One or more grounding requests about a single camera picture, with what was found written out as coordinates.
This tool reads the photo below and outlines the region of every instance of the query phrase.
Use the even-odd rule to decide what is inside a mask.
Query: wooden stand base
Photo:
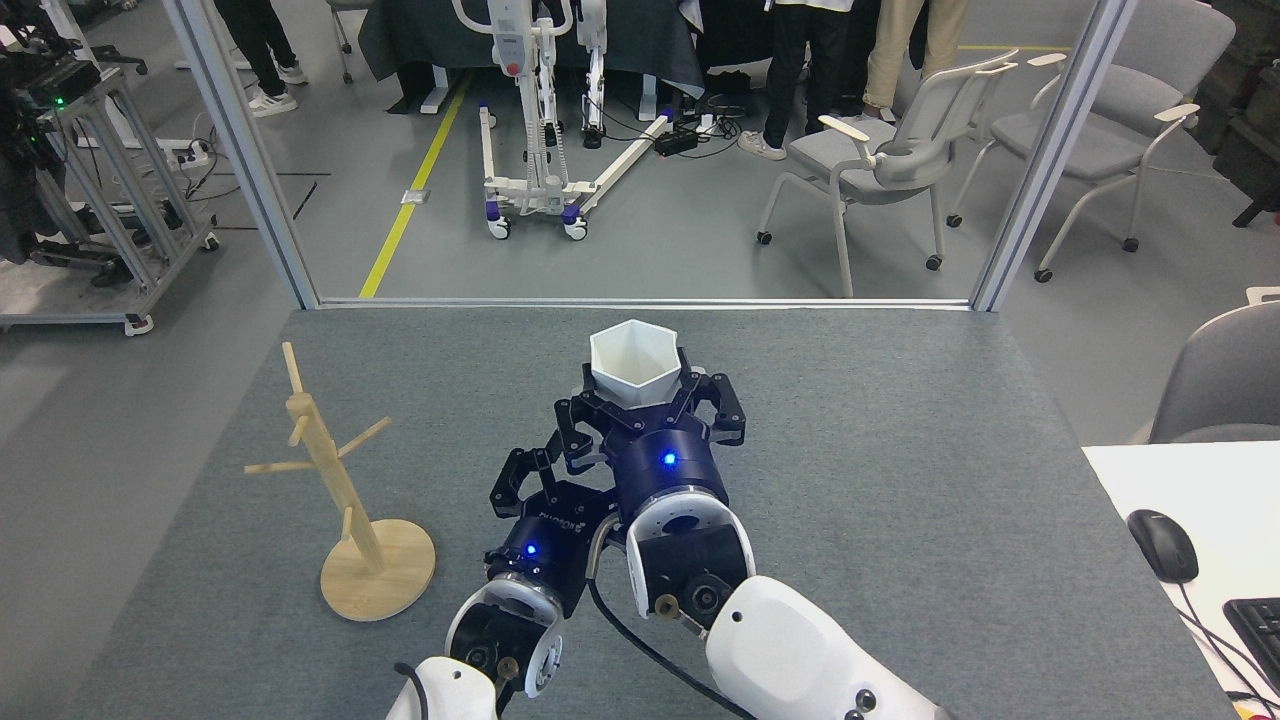
[[[320,592],[334,612],[348,620],[384,620],[422,594],[435,574],[435,543],[408,520],[376,520],[374,534],[387,568],[370,573],[355,541],[333,547],[320,570]]]

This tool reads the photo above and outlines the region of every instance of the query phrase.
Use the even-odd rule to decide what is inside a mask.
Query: beige pants
[[[924,0],[883,0],[879,24],[876,27],[876,49],[867,59],[867,94],[863,102],[877,108],[893,104],[902,56],[911,38],[911,28]],[[924,45],[924,77],[955,65],[956,45],[969,12],[969,0],[932,0],[929,3],[928,41]]]

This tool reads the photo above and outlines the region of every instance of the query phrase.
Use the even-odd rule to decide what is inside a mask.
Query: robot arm
[[[490,502],[499,516],[518,520],[485,556],[489,583],[454,619],[451,657],[419,666],[430,716],[493,720],[516,689],[536,697],[559,666],[566,620],[589,583],[603,603],[594,582],[605,544],[614,544],[626,551],[637,614],[676,619],[703,639],[712,676],[736,712],[759,720],[946,720],[946,711],[822,609],[756,575],[710,452],[713,443],[741,445],[746,416],[727,377],[690,368],[677,355],[681,372],[667,401],[630,409],[596,387],[584,365],[584,388],[557,401],[547,446],[508,455]],[[716,406],[710,424],[695,415],[703,401]],[[614,487],[557,479],[561,459],[572,475],[605,462]],[[520,500],[534,473],[541,489]],[[425,717],[419,697],[406,683],[388,720]]]

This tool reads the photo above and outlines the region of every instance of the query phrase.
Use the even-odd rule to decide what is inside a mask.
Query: gray chair
[[[1204,323],[1169,374],[1147,442],[1280,439],[1280,302]]]
[[[347,55],[351,55],[351,42],[347,41],[347,28],[342,26],[338,13],[352,13],[367,10],[374,6],[375,0],[325,0],[329,3],[329,13],[333,15],[333,36],[338,41],[338,60],[342,61],[342,82],[351,85],[351,70],[347,69]]]
[[[1199,109],[1181,102],[1196,92],[1196,86],[1204,79],[1234,35],[1235,26],[1226,15],[1198,0],[1140,0],[1062,173],[1093,187],[1071,208],[1041,259],[1036,269],[1038,282],[1048,282],[1053,277],[1048,264],[1080,208],[1098,195],[1130,184],[1137,184],[1137,190],[1123,247],[1126,252],[1138,250],[1138,209],[1151,155],[1161,141]],[[1047,55],[1028,64],[1057,61],[1061,72],[1065,58]],[[992,123],[992,140],[979,150],[956,197],[955,209],[947,217],[948,225],[960,224],[960,204],[993,143],[998,142],[1019,158],[1030,154],[1044,124],[1044,113],[1038,106],[1057,81],[1055,77],[1036,94],[1029,113]]]
[[[854,296],[849,247],[845,241],[845,210],[852,202],[888,205],[924,191],[933,208],[936,252],[925,266],[937,270],[946,258],[942,238],[942,201],[937,182],[951,170],[955,143],[984,124],[984,108],[1004,73],[1015,67],[1010,50],[989,60],[942,70],[927,78],[911,100],[897,127],[859,118],[841,120],[824,115],[831,129],[801,137],[787,146],[796,159],[817,177],[801,178],[783,172],[760,218],[755,238],[760,245],[773,240],[769,219],[785,184],[795,184],[828,202],[836,225],[836,251],[846,297]]]

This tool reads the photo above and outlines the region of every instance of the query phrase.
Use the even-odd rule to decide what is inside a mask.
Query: trouser leg
[[[250,68],[257,76],[257,85],[268,95],[280,95],[284,92],[284,81],[275,70],[275,61],[271,60],[271,51],[268,46],[268,33],[262,22],[260,5],[265,0],[214,0],[218,14],[227,23],[236,46],[248,60]]]
[[[924,47],[924,77],[954,68],[960,31],[969,14],[969,0],[932,0],[929,3],[929,40]]]
[[[863,101],[877,108],[893,104],[902,55],[924,0],[884,0],[876,27],[876,49],[867,59],[867,94]]]
[[[764,120],[764,142],[782,147],[795,102],[796,78],[804,67],[805,27],[810,8],[805,5],[774,5],[773,10],[773,61],[765,78],[769,97],[769,117]]]
[[[836,104],[840,87],[840,61],[845,58],[845,37],[849,32],[849,14],[835,10],[813,9],[809,13],[809,85],[805,90],[805,135],[822,132],[818,117],[827,114]]]

